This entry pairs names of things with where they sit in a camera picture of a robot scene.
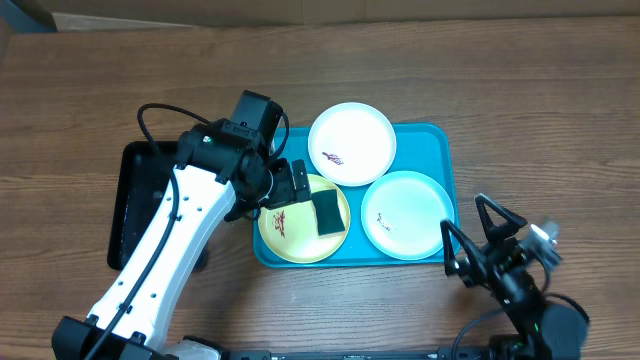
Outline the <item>yellow-green plate with stain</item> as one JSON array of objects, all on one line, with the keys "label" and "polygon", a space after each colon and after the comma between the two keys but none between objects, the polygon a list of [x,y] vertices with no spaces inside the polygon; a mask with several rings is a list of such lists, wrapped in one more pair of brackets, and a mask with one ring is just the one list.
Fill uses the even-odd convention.
[{"label": "yellow-green plate with stain", "polygon": [[269,210],[263,208],[257,220],[266,247],[277,258],[295,264],[310,264],[333,255],[345,241],[351,224],[348,201],[337,185],[319,175],[308,175],[311,194],[335,189],[345,230],[319,236],[312,200]]}]

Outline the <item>green and pink sponge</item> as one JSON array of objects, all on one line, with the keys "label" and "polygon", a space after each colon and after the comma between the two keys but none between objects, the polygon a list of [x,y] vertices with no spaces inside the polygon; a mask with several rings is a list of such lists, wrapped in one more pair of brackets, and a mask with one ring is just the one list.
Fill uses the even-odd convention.
[{"label": "green and pink sponge", "polygon": [[335,189],[315,192],[311,195],[311,200],[315,209],[319,236],[340,233],[345,230],[338,194]]}]

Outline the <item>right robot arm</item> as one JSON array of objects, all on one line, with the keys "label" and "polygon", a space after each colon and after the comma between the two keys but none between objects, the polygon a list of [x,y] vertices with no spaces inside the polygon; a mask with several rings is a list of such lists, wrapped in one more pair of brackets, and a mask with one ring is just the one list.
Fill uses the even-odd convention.
[{"label": "right robot arm", "polygon": [[[590,317],[572,298],[548,291],[551,273],[562,261],[556,251],[558,224],[529,223],[482,193],[475,204],[487,243],[478,247],[452,221],[441,221],[445,274],[459,277],[468,288],[487,289],[500,307],[465,325],[441,357],[580,358]],[[495,335],[484,347],[461,346],[473,327],[501,314],[514,334]]]}]

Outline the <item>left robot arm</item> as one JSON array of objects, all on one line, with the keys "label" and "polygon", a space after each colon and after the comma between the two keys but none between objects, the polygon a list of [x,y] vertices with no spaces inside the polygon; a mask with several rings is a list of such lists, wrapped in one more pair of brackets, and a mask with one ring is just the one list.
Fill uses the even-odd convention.
[{"label": "left robot arm", "polygon": [[275,147],[288,122],[270,98],[244,91],[228,119],[200,119],[168,159],[151,145],[169,182],[138,245],[84,320],[64,317],[52,335],[58,359],[220,359],[205,340],[166,343],[184,286],[216,227],[261,209],[310,198],[303,161]]}]

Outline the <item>teal plastic serving tray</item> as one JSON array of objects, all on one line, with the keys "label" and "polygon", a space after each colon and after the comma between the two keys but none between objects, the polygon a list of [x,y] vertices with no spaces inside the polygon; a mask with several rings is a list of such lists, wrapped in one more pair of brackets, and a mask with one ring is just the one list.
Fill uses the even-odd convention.
[{"label": "teal plastic serving tray", "polygon": [[[395,159],[389,168],[394,171],[416,171],[434,179],[444,188],[454,209],[454,222],[460,223],[452,159],[448,138],[439,127],[429,123],[404,123],[394,126],[397,148]],[[308,154],[308,127],[293,127],[286,134],[278,129],[274,141],[287,141],[283,156],[289,160],[301,159],[307,173],[318,171]],[[315,263],[310,268],[394,266],[403,262],[387,256],[378,250],[367,238],[361,223],[361,202],[367,188],[344,187],[340,190],[346,196],[350,207],[351,223],[349,232],[341,247],[331,256]]]}]

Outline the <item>black rectangular tray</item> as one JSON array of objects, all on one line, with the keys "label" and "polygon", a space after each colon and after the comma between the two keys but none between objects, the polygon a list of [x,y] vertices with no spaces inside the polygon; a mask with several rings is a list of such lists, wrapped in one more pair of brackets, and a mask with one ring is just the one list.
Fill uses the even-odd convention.
[{"label": "black rectangular tray", "polygon": [[123,150],[107,264],[120,271],[153,219],[169,185],[169,174],[146,141]]}]

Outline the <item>white plate with stain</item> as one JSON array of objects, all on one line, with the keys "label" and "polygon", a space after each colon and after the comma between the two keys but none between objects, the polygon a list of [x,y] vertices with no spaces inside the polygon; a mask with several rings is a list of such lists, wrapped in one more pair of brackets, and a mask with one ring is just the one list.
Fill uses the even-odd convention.
[{"label": "white plate with stain", "polygon": [[315,169],[337,185],[368,185],[391,167],[397,149],[389,119],[359,102],[336,104],[313,122],[308,153]]}]

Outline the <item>light blue plate with stain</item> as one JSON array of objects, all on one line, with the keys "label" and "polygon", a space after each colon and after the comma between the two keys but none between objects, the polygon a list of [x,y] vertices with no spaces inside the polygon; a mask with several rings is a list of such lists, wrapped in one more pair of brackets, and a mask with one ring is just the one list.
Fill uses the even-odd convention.
[{"label": "light blue plate with stain", "polygon": [[385,255],[416,261],[443,249],[440,223],[455,209],[445,189],[415,171],[395,171],[376,180],[361,203],[361,223],[370,242]]}]

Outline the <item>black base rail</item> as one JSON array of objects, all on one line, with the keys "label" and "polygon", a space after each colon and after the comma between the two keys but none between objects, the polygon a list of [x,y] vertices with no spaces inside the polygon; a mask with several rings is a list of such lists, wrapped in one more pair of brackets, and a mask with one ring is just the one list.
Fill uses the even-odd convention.
[{"label": "black base rail", "polygon": [[179,360],[490,360],[496,359],[485,347],[461,347],[452,355],[450,347],[421,351],[288,352],[229,350],[212,341],[187,336],[165,346],[161,354]]}]

